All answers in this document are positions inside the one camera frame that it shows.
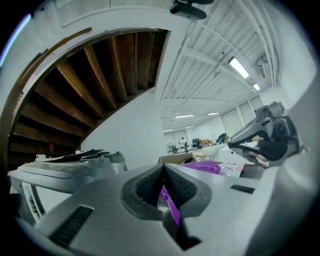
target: window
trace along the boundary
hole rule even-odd
[[[241,120],[236,108],[221,115],[225,132],[228,135],[234,134],[242,128]]]
[[[257,110],[261,108],[264,104],[262,103],[259,95],[255,96],[254,98],[250,99],[250,103],[252,105],[253,110]]]
[[[249,102],[243,103],[239,106],[241,114],[243,116],[244,123],[249,123],[252,119],[255,118],[254,113],[249,105]]]

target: staircase underside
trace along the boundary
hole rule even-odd
[[[103,121],[153,88],[166,34],[121,34],[85,45],[59,61],[17,111],[8,169],[34,161],[36,154],[49,157],[50,144],[55,157],[74,153]]]

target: black slot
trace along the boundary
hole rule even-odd
[[[230,189],[242,191],[242,192],[249,193],[249,194],[252,194],[255,191],[255,189],[252,187],[241,186],[241,185],[232,185],[230,187]]]
[[[91,208],[79,206],[50,236],[50,240],[61,247],[67,248],[92,212]]]

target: purple bowl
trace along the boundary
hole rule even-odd
[[[219,174],[221,171],[219,164],[215,162],[190,162],[183,166],[211,174]]]

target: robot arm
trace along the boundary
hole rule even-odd
[[[270,161],[269,167],[280,165],[288,156],[299,151],[299,140],[295,126],[283,107],[276,102],[256,110],[256,118],[236,132],[228,143],[240,156],[256,165],[265,166],[250,155],[250,152],[262,155]],[[262,139],[254,147],[245,142],[259,136]]]

